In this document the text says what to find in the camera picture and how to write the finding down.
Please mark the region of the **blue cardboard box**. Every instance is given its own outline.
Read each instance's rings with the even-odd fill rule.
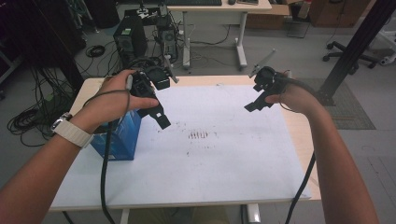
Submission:
[[[123,119],[113,121],[113,128],[117,128],[111,134],[109,161],[132,161],[134,159],[141,120],[136,111],[132,110],[126,113]],[[98,133],[93,136],[91,141],[91,145],[102,157],[105,156],[106,136],[106,133]]]

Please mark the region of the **black mat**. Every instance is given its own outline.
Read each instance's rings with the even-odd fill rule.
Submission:
[[[323,84],[323,78],[301,78],[302,82],[318,90]],[[348,85],[343,82],[335,92],[333,97],[335,106],[326,106],[332,115],[332,120],[339,130],[375,130],[374,124],[370,121],[359,104],[355,95],[350,91]]]

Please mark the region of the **chair wheel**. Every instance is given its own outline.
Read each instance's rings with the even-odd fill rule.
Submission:
[[[373,69],[376,66],[376,63],[370,63],[369,68]]]
[[[326,49],[332,49],[332,48],[334,48],[334,44],[328,44],[328,45],[326,46]]]
[[[330,57],[327,55],[323,56],[322,60],[323,60],[323,62],[328,62],[330,60]]]

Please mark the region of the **finger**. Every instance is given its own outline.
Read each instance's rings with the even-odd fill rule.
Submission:
[[[118,76],[119,77],[128,77],[129,75],[133,74],[134,70],[131,69],[125,69],[119,72]]]
[[[130,109],[146,109],[146,108],[151,108],[156,105],[158,105],[158,100],[152,99],[152,98],[141,98],[141,97],[135,97],[131,95],[130,99]]]
[[[279,95],[269,95],[265,97],[265,102],[268,104],[277,104],[279,103]]]

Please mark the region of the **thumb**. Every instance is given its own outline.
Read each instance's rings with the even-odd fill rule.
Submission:
[[[151,108],[156,105],[158,105],[158,100],[152,99],[152,98],[141,98],[141,97],[135,97],[131,95],[131,103],[129,106],[129,109],[146,109],[146,108]]]
[[[269,96],[265,97],[265,102],[268,104],[279,103],[279,95],[269,95]]]

